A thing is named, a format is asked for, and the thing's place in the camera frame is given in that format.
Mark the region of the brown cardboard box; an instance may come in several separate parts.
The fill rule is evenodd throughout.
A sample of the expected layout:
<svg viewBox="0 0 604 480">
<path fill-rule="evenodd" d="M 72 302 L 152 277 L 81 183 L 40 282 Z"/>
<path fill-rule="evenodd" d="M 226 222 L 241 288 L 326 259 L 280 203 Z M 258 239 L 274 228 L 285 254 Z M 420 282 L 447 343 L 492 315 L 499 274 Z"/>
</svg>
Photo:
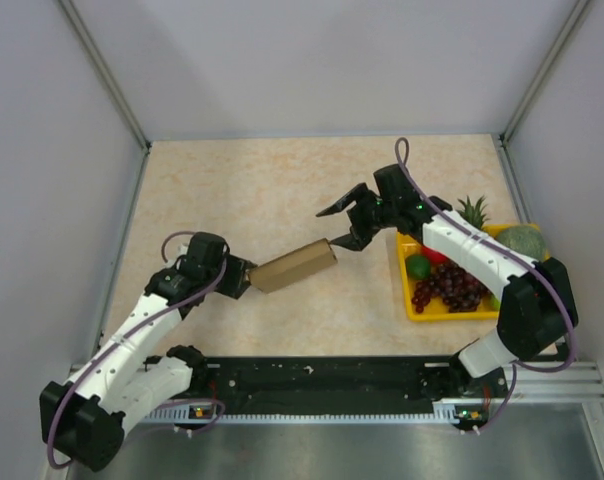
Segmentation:
<svg viewBox="0 0 604 480">
<path fill-rule="evenodd" d="M 320 239 L 251 269 L 252 287 L 269 294 L 298 283 L 338 263 L 327 239 Z"/>
</svg>

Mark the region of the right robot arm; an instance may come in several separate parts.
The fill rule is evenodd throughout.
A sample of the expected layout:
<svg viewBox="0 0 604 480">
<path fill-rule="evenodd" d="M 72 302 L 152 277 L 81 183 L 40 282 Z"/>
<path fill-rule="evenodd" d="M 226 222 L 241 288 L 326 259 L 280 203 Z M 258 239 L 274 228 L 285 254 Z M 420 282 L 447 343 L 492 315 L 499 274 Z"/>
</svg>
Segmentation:
<svg viewBox="0 0 604 480">
<path fill-rule="evenodd" d="M 464 221 L 450 205 L 427 196 L 404 164 L 375 172 L 371 190 L 353 187 L 321 216 L 346 212 L 347 234 L 332 243 L 362 251 L 385 228 L 394 228 L 443 254 L 499 298 L 496 327 L 457 354 L 448 380 L 458 394 L 480 389 L 486 374 L 509 363 L 524 364 L 561 337 L 575 339 L 575 305 L 565 266 L 555 258 L 538 262 L 514 252 Z"/>
</svg>

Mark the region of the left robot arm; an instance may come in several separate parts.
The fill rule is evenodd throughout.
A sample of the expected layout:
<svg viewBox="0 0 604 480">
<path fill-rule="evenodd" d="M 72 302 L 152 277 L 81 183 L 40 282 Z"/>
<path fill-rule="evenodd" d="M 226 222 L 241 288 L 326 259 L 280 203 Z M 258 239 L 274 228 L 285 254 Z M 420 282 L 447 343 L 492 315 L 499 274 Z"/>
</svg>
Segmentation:
<svg viewBox="0 0 604 480">
<path fill-rule="evenodd" d="M 41 392 L 42 439 L 51 468 L 77 462 L 104 469 L 150 413 L 176 395 L 194 397 L 208 387 L 203 356 L 193 347 L 174 348 L 149 370 L 143 362 L 207 295 L 240 298 L 256 265 L 208 232 L 191 233 L 174 259 L 162 260 L 131 313 L 93 357 Z"/>
</svg>

